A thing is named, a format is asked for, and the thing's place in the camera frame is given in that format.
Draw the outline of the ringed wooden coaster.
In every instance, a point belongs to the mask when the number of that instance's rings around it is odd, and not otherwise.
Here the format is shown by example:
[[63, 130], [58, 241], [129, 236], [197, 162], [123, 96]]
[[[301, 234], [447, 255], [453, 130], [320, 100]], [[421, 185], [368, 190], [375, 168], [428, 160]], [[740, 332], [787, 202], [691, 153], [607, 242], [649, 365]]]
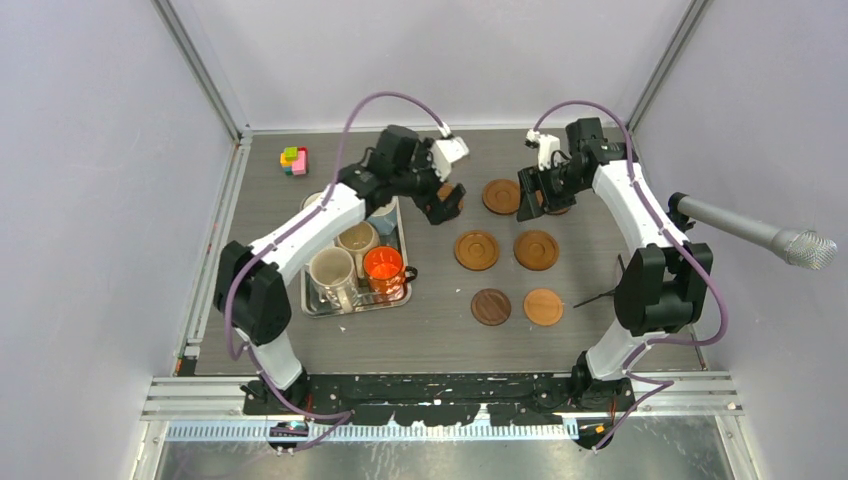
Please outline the ringed wooden coaster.
[[536, 199], [546, 215], [558, 216], [567, 213], [576, 203], [573, 195], [553, 193], [546, 196], [542, 190], [536, 191]]
[[455, 241], [454, 256], [462, 267], [471, 271], [484, 271], [497, 263], [500, 248], [491, 233], [471, 230], [461, 234]]
[[544, 271], [553, 267], [558, 259], [558, 242], [547, 232], [529, 230], [521, 233], [513, 243], [517, 262], [532, 271]]
[[[444, 183], [437, 192], [439, 199], [441, 201], [445, 201], [455, 188], [456, 186], [454, 184], [448, 182]], [[462, 211], [464, 209], [464, 199], [461, 199], [459, 201], [458, 209], [459, 211]]]
[[497, 215], [513, 215], [520, 206], [521, 191], [519, 184], [509, 179], [495, 179], [488, 182], [482, 192], [484, 206]]

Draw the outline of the orange translucent cup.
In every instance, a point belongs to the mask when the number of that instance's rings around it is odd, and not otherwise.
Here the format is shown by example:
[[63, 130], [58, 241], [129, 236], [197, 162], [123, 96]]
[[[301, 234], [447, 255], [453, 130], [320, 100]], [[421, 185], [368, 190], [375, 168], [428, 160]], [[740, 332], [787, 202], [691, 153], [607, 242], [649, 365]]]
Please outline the orange translucent cup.
[[390, 246], [370, 250], [364, 268], [371, 291], [391, 301], [402, 299], [418, 277], [418, 269], [407, 265], [400, 251]]

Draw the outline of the light wooden coaster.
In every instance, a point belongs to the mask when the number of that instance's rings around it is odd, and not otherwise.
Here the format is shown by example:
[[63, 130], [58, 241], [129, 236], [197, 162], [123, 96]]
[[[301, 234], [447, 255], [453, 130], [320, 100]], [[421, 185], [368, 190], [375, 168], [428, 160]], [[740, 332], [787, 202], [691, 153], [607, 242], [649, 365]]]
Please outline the light wooden coaster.
[[547, 288], [531, 290], [523, 300], [523, 310], [527, 318], [539, 326], [552, 326], [558, 323], [564, 314], [564, 304], [560, 297]]

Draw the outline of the dark walnut coaster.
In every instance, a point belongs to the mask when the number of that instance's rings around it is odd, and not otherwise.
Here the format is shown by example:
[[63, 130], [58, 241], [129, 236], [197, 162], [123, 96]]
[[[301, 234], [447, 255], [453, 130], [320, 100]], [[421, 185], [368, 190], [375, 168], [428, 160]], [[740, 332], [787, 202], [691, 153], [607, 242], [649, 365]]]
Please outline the dark walnut coaster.
[[486, 288], [474, 294], [471, 300], [472, 316], [482, 325], [499, 326], [511, 316], [512, 306], [504, 292]]

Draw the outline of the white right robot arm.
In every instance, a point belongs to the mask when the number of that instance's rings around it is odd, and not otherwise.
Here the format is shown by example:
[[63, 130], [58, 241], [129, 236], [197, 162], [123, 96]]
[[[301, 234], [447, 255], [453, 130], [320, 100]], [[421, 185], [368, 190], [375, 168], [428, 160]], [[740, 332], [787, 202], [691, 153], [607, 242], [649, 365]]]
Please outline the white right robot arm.
[[571, 207], [590, 190], [611, 212], [631, 258], [613, 294], [615, 318], [602, 338], [582, 352], [568, 383], [569, 401], [596, 410], [624, 393], [635, 363], [653, 346], [678, 343], [676, 333], [699, 320], [709, 287], [711, 249], [692, 243], [671, 222], [650, 189], [626, 137], [609, 141], [597, 118], [581, 118], [560, 139], [529, 129], [526, 145], [537, 153], [519, 171], [517, 218], [526, 221]]

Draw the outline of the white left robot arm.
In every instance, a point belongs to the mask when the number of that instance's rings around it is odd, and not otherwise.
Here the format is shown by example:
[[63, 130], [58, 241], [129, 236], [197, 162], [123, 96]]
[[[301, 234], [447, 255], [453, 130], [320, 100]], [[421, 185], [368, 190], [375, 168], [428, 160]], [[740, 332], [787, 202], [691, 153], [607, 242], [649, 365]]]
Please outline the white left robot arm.
[[459, 136], [420, 137], [390, 125], [361, 160], [338, 170], [318, 201], [272, 233], [247, 245], [231, 241], [221, 250], [212, 305], [229, 332], [246, 341], [270, 385], [268, 400], [280, 412], [298, 412], [307, 398], [298, 380], [304, 369], [286, 332], [292, 317], [289, 283], [338, 235], [395, 197], [411, 198], [432, 225], [457, 217], [463, 186], [445, 200], [438, 192], [469, 155]]

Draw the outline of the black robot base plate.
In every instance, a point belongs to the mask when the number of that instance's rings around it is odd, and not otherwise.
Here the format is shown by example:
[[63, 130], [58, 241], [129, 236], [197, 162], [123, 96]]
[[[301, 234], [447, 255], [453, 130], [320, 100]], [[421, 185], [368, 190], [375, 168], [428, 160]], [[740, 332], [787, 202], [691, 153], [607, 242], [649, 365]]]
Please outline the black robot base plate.
[[635, 403], [627, 379], [568, 373], [303, 374], [281, 395], [261, 379], [240, 389], [246, 415], [303, 410], [325, 425], [467, 426], [480, 414], [494, 426], [552, 425], [559, 414], [608, 419]]

